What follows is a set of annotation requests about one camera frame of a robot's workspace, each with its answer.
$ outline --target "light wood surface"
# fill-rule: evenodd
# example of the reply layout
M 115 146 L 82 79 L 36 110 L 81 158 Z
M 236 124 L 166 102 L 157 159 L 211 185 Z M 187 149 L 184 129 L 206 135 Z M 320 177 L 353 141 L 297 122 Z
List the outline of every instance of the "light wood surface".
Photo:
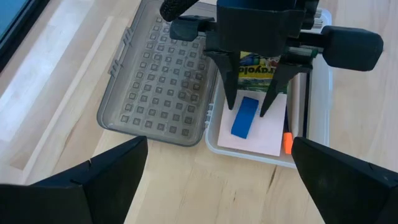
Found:
M 367 73 L 334 70 L 331 147 L 398 171 L 398 2 L 321 0 L 337 26 L 382 35 Z M 0 182 L 31 184 L 132 136 L 96 111 L 139 0 L 51 0 L 0 76 Z M 322 223 L 298 172 L 149 141 L 126 223 Z

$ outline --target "blue eraser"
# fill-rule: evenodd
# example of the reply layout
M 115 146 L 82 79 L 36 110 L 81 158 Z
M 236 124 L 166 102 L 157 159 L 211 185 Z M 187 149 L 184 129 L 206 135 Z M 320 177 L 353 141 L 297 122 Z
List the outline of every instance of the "blue eraser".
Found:
M 246 139 L 258 107 L 258 100 L 243 97 L 241 107 L 239 108 L 234 124 L 232 125 L 231 134 Z

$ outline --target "pink sticky note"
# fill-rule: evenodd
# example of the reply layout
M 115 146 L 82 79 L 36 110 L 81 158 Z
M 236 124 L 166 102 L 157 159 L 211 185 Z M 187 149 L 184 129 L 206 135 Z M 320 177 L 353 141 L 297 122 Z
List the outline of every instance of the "pink sticky note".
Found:
M 259 101 L 259 108 L 253 119 L 247 139 L 231 134 L 232 125 L 244 96 Z M 272 156 L 280 155 L 287 96 L 279 93 L 266 114 L 261 118 L 260 109 L 265 96 L 266 93 L 263 92 L 238 90 L 232 110 L 228 109 L 228 104 L 225 100 L 220 133 L 218 135 L 219 146 Z

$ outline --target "crayola box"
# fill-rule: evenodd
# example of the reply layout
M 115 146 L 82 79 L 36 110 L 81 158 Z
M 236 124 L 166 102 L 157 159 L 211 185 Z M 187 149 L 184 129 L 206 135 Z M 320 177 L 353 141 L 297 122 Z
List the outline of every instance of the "crayola box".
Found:
M 267 91 L 280 57 L 266 58 L 258 54 L 241 52 L 238 89 Z

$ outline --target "gray plastic lid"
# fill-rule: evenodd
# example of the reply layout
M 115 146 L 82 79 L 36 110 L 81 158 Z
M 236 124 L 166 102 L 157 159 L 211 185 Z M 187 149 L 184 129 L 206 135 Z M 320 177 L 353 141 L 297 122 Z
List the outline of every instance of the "gray plastic lid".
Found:
M 123 34 L 97 120 L 106 129 L 192 146 L 203 134 L 217 69 L 203 54 L 204 36 L 170 39 L 161 4 L 142 1 Z M 215 11 L 199 2 L 186 14 L 215 17 Z

